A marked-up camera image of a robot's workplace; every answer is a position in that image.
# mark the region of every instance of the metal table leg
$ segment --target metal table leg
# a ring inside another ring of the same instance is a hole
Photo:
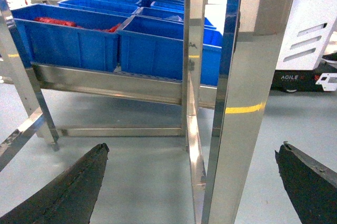
[[[235,222],[291,4],[241,0],[226,15],[202,223]]]
[[[12,80],[28,115],[41,107],[46,122],[41,126],[40,133],[45,141],[51,144],[54,150],[57,150],[58,134],[54,130],[54,122],[6,0],[0,0],[0,14],[0,33],[2,36],[0,39],[0,54],[9,65]]]
[[[182,132],[186,132],[186,144],[190,154],[195,223],[201,223],[205,190],[205,167],[197,122],[204,37],[204,13],[205,0],[185,0]]]

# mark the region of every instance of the epoxy floor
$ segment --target epoxy floor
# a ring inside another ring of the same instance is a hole
[[[0,139],[26,114],[13,85],[0,84]],[[61,124],[177,124],[180,108],[96,95],[45,90],[54,121]],[[201,109],[205,163],[213,111]],[[236,224],[300,224],[283,189],[274,150],[283,141],[337,171],[337,94],[271,92]],[[190,169],[182,138],[61,138],[53,152],[32,137],[0,173],[0,216],[46,185],[86,151],[110,148],[103,186],[91,223],[190,223]]]

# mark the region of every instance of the shelf rack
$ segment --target shelf rack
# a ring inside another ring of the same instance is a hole
[[[226,15],[223,46],[226,49],[221,55],[217,89],[200,86],[205,2],[185,0],[183,81],[179,82],[32,65],[25,54],[19,55],[17,51],[13,39],[16,43],[21,39],[6,0],[0,0],[0,54],[3,56],[0,74],[5,74],[4,81],[15,84],[28,116],[41,109],[44,123],[38,135],[55,150],[59,136],[185,135],[190,155],[195,223],[233,224],[292,0],[239,0],[240,17]],[[226,29],[230,22],[235,23],[234,31]],[[182,106],[181,126],[58,128],[49,113],[42,87],[178,104]],[[199,107],[215,107],[207,180],[197,123]]]

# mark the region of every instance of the stainless steel shelf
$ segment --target stainless steel shelf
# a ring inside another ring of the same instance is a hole
[[[156,77],[77,70],[34,64],[43,89],[112,96],[114,98],[181,105],[182,83]],[[13,83],[6,63],[0,59],[0,76]],[[216,87],[200,86],[202,108],[215,106]]]

